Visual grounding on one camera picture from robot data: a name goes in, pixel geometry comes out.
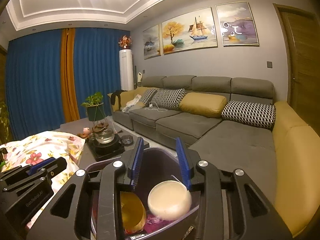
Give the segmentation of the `red flower decoration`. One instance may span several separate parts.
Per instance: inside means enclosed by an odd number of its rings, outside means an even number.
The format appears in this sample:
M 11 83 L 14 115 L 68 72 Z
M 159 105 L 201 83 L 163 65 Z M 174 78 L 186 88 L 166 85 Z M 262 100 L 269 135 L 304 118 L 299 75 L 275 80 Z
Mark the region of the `red flower decoration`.
M 131 36 L 124 35 L 120 38 L 118 42 L 121 49 L 130 49 L 132 45 Z

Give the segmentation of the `wooden door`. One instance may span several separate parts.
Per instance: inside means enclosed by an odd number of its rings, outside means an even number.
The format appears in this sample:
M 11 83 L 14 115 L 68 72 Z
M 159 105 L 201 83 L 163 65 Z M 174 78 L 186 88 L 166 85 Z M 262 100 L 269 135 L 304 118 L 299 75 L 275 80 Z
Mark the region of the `wooden door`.
M 287 54 L 287 102 L 319 133 L 319 21 L 302 9 L 279 4 L 274 8 Z

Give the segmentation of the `grey sectional sofa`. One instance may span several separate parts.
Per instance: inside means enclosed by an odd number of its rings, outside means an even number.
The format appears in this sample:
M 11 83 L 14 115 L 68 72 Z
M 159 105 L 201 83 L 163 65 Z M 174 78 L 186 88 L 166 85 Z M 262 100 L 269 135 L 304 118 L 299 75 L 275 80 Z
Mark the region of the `grey sectional sofa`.
M 276 107 L 272 130 L 155 107 L 121 111 L 148 89 L 184 88 L 188 93 Z M 261 189 L 297 239 L 319 239 L 319 135 L 285 101 L 274 102 L 267 80 L 221 76 L 151 76 L 142 86 L 121 93 L 121 107 L 111 105 L 114 121 L 168 148 L 180 137 L 191 150 L 217 168 L 243 169 Z

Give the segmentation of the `black tea tray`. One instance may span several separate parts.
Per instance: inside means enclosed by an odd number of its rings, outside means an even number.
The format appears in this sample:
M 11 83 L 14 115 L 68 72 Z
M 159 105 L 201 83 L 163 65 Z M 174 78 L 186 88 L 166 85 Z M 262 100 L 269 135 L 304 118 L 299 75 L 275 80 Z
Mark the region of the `black tea tray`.
M 125 147 L 121 143 L 120 136 L 117 134 L 108 144 L 101 144 L 96 139 L 86 139 L 86 144 L 95 158 L 95 161 L 111 159 L 125 152 Z

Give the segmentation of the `purple trash bin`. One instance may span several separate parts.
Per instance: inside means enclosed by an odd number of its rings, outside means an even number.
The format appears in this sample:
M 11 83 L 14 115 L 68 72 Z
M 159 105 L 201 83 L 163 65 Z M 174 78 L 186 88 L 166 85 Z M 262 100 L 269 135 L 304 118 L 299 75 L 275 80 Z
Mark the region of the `purple trash bin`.
M 119 239 L 183 239 L 193 230 L 193 222 L 197 217 L 200 195 L 192 193 L 192 204 L 189 212 L 177 220 L 162 220 L 154 216 L 148 208 L 148 195 L 157 184 L 174 180 L 180 182 L 181 174 L 177 160 L 162 148 L 146 148 L 142 159 L 138 184 L 133 190 L 117 188 L 118 206 L 116 222 L 119 223 Z M 120 192 L 133 192 L 142 201 L 146 210 L 144 229 L 132 235 L 126 234 L 121 217 Z

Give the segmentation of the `white clothes on sofa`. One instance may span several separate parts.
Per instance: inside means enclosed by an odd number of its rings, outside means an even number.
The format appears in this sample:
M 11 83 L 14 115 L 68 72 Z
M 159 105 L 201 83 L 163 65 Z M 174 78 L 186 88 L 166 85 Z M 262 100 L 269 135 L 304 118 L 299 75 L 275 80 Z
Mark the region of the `white clothes on sofa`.
M 144 103 L 141 102 L 141 95 L 136 95 L 134 99 L 128 101 L 125 107 L 121 107 L 121 111 L 124 113 L 129 113 L 129 111 L 134 109 L 139 109 L 144 106 Z

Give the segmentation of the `green potted plant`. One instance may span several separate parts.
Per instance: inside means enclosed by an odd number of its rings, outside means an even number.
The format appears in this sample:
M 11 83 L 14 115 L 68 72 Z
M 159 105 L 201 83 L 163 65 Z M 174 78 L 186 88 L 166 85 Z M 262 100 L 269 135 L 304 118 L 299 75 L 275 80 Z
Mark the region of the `green potted plant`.
M 89 121 L 96 122 L 106 118 L 103 98 L 104 96 L 101 92 L 96 92 L 88 96 L 81 104 L 86 109 Z

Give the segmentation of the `blue curtain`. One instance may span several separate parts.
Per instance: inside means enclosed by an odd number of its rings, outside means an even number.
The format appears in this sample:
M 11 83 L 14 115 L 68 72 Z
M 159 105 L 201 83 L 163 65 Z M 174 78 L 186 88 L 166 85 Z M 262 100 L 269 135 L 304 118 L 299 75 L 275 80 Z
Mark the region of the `blue curtain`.
M 10 41 L 5 67 L 10 128 L 16 140 L 60 127 L 62 107 L 60 59 L 63 29 L 43 31 Z M 75 28 L 74 81 L 80 119 L 82 103 L 101 92 L 120 89 L 119 40 L 129 31 Z

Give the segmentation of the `patterned cushion right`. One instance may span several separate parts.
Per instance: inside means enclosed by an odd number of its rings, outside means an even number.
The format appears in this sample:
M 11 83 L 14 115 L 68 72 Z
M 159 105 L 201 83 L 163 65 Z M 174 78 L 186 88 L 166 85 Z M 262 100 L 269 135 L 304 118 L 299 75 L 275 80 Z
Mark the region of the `patterned cushion right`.
M 224 107 L 223 120 L 272 130 L 276 121 L 276 107 L 254 102 L 231 100 Z

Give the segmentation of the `patterned cushion left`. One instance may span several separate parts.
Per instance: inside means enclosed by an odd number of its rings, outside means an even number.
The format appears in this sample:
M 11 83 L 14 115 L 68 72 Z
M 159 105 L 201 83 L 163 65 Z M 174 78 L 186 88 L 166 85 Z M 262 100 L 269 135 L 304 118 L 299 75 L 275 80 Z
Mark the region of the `patterned cushion left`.
M 151 104 L 155 107 L 178 110 L 180 102 L 186 95 L 186 90 L 181 89 L 158 89 L 151 99 Z

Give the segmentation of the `hanging plant on stand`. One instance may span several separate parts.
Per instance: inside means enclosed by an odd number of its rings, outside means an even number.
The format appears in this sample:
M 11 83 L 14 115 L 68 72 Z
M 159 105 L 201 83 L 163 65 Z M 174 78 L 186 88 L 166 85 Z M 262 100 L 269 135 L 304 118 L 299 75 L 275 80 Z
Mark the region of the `hanging plant on stand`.
M 1 145 L 10 141 L 10 121 L 7 105 L 4 101 L 0 104 Z

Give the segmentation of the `middle sailboat tree painting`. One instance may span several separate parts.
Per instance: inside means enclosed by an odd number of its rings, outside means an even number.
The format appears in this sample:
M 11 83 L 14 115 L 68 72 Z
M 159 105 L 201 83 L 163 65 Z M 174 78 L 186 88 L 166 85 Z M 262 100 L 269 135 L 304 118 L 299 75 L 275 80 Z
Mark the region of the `middle sailboat tree painting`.
M 217 47 L 211 7 L 176 16 L 161 24 L 163 54 Z

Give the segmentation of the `white red paper cup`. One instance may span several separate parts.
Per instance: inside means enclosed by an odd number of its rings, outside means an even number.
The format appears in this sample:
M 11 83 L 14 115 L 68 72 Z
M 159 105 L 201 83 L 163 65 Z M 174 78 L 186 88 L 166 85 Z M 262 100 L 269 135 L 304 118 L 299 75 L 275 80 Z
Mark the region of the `white red paper cup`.
M 191 208 L 191 193 L 180 182 L 163 181 L 152 188 L 148 195 L 150 212 L 162 220 L 177 220 Z

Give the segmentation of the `red paper cup gold rim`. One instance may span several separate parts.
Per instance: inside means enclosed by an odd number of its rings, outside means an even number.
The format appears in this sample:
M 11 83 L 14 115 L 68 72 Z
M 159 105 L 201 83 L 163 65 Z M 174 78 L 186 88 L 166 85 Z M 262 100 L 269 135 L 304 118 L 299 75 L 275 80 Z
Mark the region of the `red paper cup gold rim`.
M 123 228 L 128 235 L 140 232 L 146 224 L 146 210 L 133 192 L 120 192 L 121 217 Z

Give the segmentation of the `black garment on sofa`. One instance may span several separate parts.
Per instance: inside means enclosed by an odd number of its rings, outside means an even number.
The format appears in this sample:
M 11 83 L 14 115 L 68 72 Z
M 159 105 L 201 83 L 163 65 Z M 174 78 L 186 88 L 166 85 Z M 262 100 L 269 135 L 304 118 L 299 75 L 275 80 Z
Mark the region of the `black garment on sofa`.
M 126 92 L 126 90 L 120 89 L 113 92 L 110 96 L 111 105 L 114 106 L 116 104 L 116 98 L 118 98 L 118 108 L 121 107 L 121 93 Z

